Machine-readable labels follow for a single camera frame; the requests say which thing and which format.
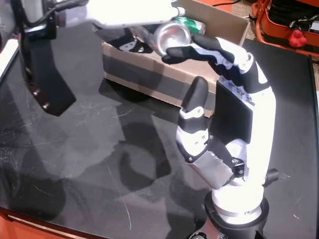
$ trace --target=scratched surface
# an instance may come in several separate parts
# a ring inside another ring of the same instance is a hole
[[[77,102],[59,118],[45,114],[14,63],[0,87],[0,206],[111,239],[185,238],[205,218],[208,189],[176,148],[178,109],[103,80],[101,45],[90,26],[62,30],[52,44]],[[267,77],[277,79],[262,58],[267,53],[247,47]],[[280,65],[280,58],[272,61]],[[282,177],[266,189],[265,234],[315,238],[311,87],[281,76],[273,82],[278,107],[271,166]],[[234,203],[244,199],[238,195]]]
[[[81,29],[52,43],[77,97],[61,117],[40,109],[18,61],[0,88],[0,206],[112,239],[187,236],[208,189],[175,145],[178,109],[105,81],[101,42]]]

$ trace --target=black fingertip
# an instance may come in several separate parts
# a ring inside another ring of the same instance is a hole
[[[175,57],[170,57],[166,55],[166,56],[163,56],[161,60],[166,64],[178,64],[178,63],[184,62],[186,59],[175,58]]]
[[[182,47],[170,47],[166,50],[166,53],[171,57],[185,58]]]
[[[200,76],[195,77],[181,104],[184,112],[189,112],[198,106],[204,107],[208,95],[208,82]]]

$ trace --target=robotic hand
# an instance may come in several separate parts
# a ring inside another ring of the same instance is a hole
[[[276,99],[251,53],[222,38],[194,35],[193,43],[167,50],[163,61],[208,61],[220,75],[210,128],[204,117],[208,84],[196,77],[179,112],[176,141],[189,164],[212,188],[208,219],[191,238],[255,238],[268,214],[264,186],[269,170]]]

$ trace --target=gray metal part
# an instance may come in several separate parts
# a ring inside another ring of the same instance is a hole
[[[34,22],[43,16],[42,0],[21,0],[26,17]]]
[[[0,43],[1,48],[5,46],[6,42],[11,37],[15,29],[15,20],[9,1],[0,0]]]
[[[221,188],[233,176],[231,168],[210,151],[206,151],[190,166],[213,189]]]

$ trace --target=black cable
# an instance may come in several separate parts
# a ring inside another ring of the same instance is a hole
[[[77,6],[83,6],[88,2],[88,0],[66,0],[63,2],[58,2],[54,5],[53,8],[51,8],[49,11],[45,13],[39,20],[35,22],[30,22],[25,14],[25,11],[23,11],[23,21],[24,24],[27,25],[28,27],[36,27],[45,22],[51,14],[53,14],[55,11],[63,11],[66,9],[74,8]]]
[[[232,4],[238,3],[238,2],[240,2],[240,1],[241,1],[241,0],[236,0],[236,1],[234,1],[234,2],[219,3],[219,4],[212,5],[212,6],[232,5]]]

